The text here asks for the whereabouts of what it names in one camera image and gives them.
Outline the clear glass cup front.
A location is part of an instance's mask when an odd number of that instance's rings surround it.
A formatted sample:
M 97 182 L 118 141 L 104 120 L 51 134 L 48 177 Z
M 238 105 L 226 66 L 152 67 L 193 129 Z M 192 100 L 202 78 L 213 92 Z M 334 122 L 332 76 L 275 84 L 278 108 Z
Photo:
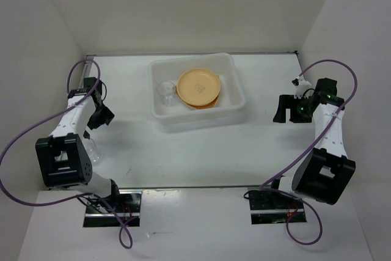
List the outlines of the clear glass cup front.
M 87 152 L 87 155 L 91 160 L 91 163 L 93 165 L 97 165 L 100 162 L 100 153 L 95 141 L 92 138 L 90 139 L 84 138 L 82 140 L 82 143 Z

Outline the clear glass cup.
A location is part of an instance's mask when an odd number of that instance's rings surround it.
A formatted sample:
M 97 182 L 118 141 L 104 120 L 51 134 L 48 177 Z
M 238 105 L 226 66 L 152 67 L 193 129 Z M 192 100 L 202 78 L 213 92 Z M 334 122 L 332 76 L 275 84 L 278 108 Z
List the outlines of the clear glass cup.
M 164 106 L 172 106 L 175 103 L 176 87 L 171 81 L 159 83 L 156 92 Z
M 82 143 L 87 152 L 87 155 L 91 160 L 91 163 L 93 165 L 97 165 L 100 162 L 100 153 L 95 141 L 92 138 L 90 139 L 84 138 L 82 140 Z

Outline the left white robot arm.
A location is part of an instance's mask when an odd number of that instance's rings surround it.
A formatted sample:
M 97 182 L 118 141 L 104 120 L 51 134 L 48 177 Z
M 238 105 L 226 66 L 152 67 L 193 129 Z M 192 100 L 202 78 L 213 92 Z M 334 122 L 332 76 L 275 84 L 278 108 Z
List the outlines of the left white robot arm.
M 38 163 L 46 187 L 100 196 L 100 205 L 113 212 L 122 204 L 119 188 L 112 179 L 93 171 L 83 140 L 90 138 L 89 130 L 109 125 L 114 113 L 103 103 L 101 81 L 85 78 L 83 86 L 68 94 L 71 110 L 62 116 L 55 130 L 35 143 Z

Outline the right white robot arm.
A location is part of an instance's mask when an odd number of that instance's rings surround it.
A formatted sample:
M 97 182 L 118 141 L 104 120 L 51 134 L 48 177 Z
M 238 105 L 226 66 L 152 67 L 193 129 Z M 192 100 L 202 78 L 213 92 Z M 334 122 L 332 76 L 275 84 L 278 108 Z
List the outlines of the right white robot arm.
M 321 78 L 315 87 L 302 77 L 292 83 L 296 92 L 279 96 L 273 122 L 313 122 L 315 137 L 320 140 L 296 170 L 291 188 L 297 194 L 334 205 L 356 170 L 356 163 L 348 158 L 343 144 L 345 101 L 337 96 L 337 82 L 333 79 Z

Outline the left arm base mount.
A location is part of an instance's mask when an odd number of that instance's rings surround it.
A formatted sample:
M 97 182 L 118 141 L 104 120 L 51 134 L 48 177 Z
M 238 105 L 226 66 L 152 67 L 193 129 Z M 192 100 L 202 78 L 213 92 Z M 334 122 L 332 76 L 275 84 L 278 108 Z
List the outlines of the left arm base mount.
M 79 201 L 86 207 L 83 227 L 120 227 L 113 212 L 98 198 L 83 196 Z M 128 227 L 140 226 L 142 202 L 140 189 L 121 189 L 117 195 L 106 197 L 105 201 Z

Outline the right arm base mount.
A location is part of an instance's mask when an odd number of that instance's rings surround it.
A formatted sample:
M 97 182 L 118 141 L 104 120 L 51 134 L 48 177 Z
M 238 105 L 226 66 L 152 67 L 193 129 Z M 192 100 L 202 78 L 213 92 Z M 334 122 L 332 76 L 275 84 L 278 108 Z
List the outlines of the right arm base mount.
M 252 225 L 307 222 L 304 204 L 292 197 L 270 191 L 249 189 L 244 193 L 249 203 Z

